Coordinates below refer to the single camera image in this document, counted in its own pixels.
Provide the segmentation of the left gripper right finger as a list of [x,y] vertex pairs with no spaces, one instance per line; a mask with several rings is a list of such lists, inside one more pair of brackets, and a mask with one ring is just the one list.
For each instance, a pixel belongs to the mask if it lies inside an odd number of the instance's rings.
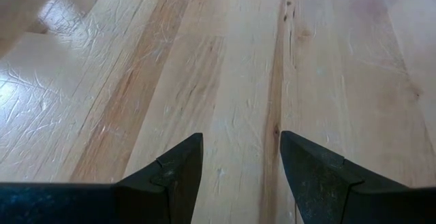
[[305,224],[436,224],[436,187],[407,187],[291,131],[280,153]]

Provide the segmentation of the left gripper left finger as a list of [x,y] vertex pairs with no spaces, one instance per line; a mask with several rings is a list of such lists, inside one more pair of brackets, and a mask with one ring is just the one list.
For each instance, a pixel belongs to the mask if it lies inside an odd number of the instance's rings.
[[190,224],[202,162],[195,133],[116,183],[0,182],[0,224]]

